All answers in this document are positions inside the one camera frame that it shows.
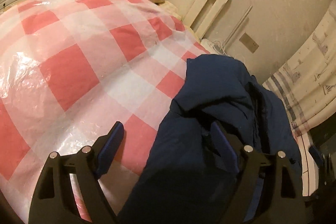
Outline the navy blue jacket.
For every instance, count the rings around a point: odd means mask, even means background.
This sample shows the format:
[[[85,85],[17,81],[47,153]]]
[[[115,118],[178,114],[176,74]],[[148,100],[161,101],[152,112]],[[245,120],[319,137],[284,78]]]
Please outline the navy blue jacket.
[[[211,140],[214,122],[258,152],[285,152],[301,180],[301,154],[282,101],[242,62],[204,54],[187,60],[185,83],[118,214],[121,223],[219,223],[236,178],[224,170]]]

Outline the striped printed curtain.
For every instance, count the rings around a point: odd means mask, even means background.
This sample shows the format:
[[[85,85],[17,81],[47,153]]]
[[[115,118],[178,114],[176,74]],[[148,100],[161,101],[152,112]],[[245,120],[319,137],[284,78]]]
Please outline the striped printed curtain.
[[[282,100],[295,136],[335,113],[335,1],[299,50],[263,86]]]

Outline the pink checkered bed cover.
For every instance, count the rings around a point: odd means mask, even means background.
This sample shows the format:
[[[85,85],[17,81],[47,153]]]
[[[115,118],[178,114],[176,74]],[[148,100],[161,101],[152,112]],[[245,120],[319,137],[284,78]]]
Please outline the pink checkered bed cover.
[[[100,185],[120,211],[160,122],[205,53],[147,0],[25,0],[1,14],[1,191],[22,221],[48,155],[78,152],[120,121]]]

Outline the white bedside table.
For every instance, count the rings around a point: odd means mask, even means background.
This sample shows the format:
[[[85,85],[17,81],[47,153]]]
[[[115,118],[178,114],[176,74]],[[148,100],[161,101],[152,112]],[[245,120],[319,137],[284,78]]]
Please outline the white bedside table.
[[[211,54],[219,54],[224,55],[224,51],[222,50],[222,46],[218,41],[210,41],[206,38],[201,40],[201,46],[205,48],[205,50],[209,51]]]

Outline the beige wall socket plate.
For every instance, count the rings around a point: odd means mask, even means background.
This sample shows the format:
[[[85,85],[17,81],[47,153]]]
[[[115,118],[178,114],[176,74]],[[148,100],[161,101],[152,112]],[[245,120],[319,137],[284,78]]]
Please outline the beige wall socket plate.
[[[247,33],[244,33],[240,38],[239,41],[251,52],[254,53],[259,45],[258,43],[250,37]]]

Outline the white wall conduit pipe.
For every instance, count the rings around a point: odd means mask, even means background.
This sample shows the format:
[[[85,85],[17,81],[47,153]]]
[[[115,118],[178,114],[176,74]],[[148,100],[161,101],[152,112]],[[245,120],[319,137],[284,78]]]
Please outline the white wall conduit pipe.
[[[247,10],[243,14],[243,16],[240,18],[240,20],[238,21],[238,23],[234,26],[234,28],[232,29],[232,31],[230,32],[230,34],[228,35],[228,37],[223,42],[224,46],[226,46],[228,44],[228,42],[231,40],[231,38],[234,36],[234,34],[238,31],[238,29],[243,24],[243,22],[246,20],[246,18],[248,17],[248,15],[250,14],[250,12],[251,12],[252,9],[253,9],[253,5],[250,5],[247,8]]]

